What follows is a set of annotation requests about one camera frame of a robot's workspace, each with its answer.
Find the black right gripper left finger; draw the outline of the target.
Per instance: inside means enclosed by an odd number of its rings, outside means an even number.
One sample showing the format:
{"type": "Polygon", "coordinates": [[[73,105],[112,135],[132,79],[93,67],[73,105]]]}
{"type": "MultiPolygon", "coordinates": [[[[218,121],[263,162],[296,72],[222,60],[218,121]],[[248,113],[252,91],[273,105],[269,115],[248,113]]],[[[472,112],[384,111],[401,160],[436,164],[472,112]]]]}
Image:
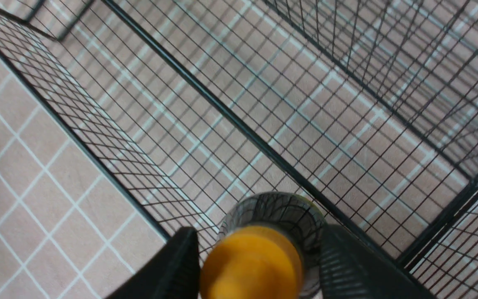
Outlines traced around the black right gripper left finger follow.
{"type": "Polygon", "coordinates": [[[197,231],[181,227],[161,250],[109,299],[197,299],[200,261],[197,231]]]}

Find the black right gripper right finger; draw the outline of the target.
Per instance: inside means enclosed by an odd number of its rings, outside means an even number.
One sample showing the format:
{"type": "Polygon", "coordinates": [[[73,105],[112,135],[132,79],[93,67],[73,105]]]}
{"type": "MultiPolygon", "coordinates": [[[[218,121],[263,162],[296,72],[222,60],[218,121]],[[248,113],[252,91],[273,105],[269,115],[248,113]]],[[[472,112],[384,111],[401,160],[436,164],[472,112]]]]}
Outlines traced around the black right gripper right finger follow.
{"type": "Polygon", "coordinates": [[[405,270],[332,224],[322,232],[320,288],[324,299],[435,298],[405,270]]]}

